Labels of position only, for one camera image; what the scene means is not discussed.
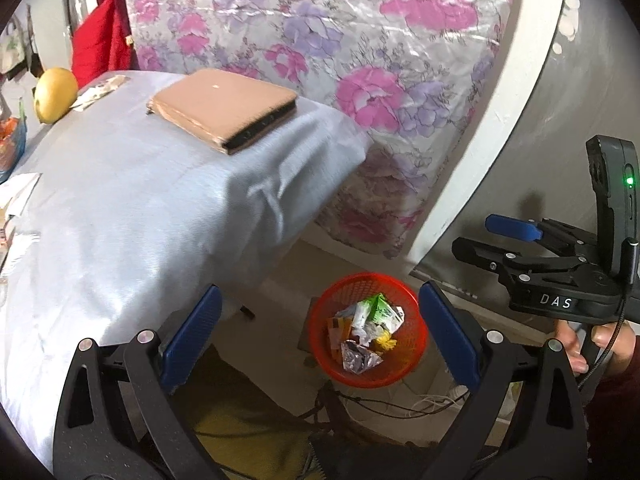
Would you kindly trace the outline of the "person's right hand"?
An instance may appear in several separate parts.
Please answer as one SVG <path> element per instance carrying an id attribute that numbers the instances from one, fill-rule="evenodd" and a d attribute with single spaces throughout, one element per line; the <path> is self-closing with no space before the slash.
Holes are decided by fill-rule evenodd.
<path id="1" fill-rule="evenodd" d="M 614 323 L 597 326 L 591 331 L 591 341 L 599 349 L 604 350 L 610 343 L 614 330 Z M 554 336 L 562 342 L 574 374 L 587 373 L 589 365 L 585 357 L 580 354 L 580 342 L 572 326 L 563 320 L 556 321 Z M 628 368 L 634 357 L 634 349 L 636 348 L 637 341 L 636 333 L 632 327 L 625 322 L 620 328 L 610 350 L 611 359 L 608 360 L 608 367 L 606 368 L 605 374 L 622 374 Z"/>

